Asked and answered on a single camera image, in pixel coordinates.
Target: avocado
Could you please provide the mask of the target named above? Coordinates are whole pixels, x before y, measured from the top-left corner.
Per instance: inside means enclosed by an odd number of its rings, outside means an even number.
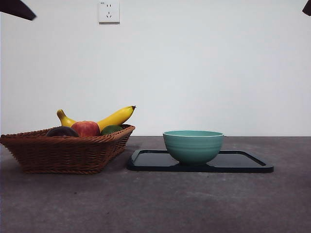
[[[101,131],[101,136],[122,130],[120,125],[108,125]]]
[[[48,137],[55,137],[55,136],[72,136],[72,137],[79,137],[78,133],[72,129],[71,127],[67,126],[59,126],[49,130],[46,134]]]

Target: teal bowl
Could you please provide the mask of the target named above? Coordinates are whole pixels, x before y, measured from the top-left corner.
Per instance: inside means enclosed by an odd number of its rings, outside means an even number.
[[[169,131],[163,133],[168,153],[184,165],[202,165],[216,157],[224,135],[211,131]]]

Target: fruit basket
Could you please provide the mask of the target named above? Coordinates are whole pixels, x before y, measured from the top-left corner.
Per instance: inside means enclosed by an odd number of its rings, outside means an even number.
[[[47,137],[52,129],[1,135],[2,143],[25,173],[95,174],[125,150],[135,129],[122,125],[115,133],[94,137]]]

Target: green fruit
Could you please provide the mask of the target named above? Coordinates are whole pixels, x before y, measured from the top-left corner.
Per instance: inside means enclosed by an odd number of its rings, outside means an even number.
[[[120,131],[123,128],[120,125],[108,125],[101,131],[101,136]]]

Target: table surface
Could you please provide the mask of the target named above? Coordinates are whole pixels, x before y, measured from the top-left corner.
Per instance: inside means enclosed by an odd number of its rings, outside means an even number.
[[[131,136],[95,175],[24,174],[1,146],[3,233],[311,232],[311,137],[225,137],[272,173],[129,171],[138,149],[161,136]]]

